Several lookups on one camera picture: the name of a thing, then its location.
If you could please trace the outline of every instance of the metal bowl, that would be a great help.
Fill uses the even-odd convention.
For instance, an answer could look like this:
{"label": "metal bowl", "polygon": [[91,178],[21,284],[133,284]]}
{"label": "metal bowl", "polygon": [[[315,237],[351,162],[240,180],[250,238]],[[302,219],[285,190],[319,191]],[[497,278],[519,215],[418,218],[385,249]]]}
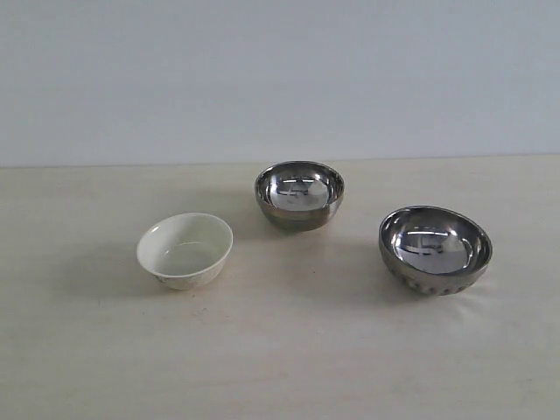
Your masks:
{"label": "metal bowl", "polygon": [[379,228],[379,248],[395,276],[429,295],[463,291],[492,258],[492,243],[479,225],[434,206],[405,207],[387,216]]}
{"label": "metal bowl", "polygon": [[336,213],[344,180],[324,164],[292,161],[275,164],[255,181],[264,215],[280,228],[306,231],[325,225]]}

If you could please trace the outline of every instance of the table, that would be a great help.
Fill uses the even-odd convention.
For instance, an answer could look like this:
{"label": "table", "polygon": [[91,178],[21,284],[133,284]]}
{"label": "table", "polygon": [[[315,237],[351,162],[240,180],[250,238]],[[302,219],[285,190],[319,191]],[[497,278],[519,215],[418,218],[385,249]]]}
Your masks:
{"label": "table", "polygon": [[[2,419],[557,419],[560,156],[331,162],[325,227],[285,234],[267,164],[0,170]],[[470,289],[425,298],[377,248],[398,207],[490,235]],[[138,266],[154,222],[216,214],[234,248],[208,286]]]}

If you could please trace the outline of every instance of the white wall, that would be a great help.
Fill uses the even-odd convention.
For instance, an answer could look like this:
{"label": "white wall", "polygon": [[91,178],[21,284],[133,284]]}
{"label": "white wall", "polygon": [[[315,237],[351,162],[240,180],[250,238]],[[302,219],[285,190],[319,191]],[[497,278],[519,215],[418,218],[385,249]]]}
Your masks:
{"label": "white wall", "polygon": [[557,0],[3,0],[0,165],[560,152]]}

